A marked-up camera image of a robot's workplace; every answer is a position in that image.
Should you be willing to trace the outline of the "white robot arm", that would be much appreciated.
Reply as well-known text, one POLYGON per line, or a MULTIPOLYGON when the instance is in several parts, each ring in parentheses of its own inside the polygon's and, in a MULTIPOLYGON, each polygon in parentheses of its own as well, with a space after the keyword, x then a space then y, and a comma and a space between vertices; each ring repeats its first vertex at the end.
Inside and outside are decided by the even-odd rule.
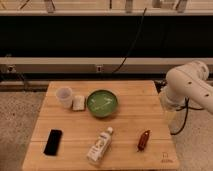
POLYGON ((159 98, 168 124, 186 98, 213 114, 213 86, 206 82, 208 77, 209 68, 202 61, 192 61, 167 72, 167 84, 161 89, 159 98))

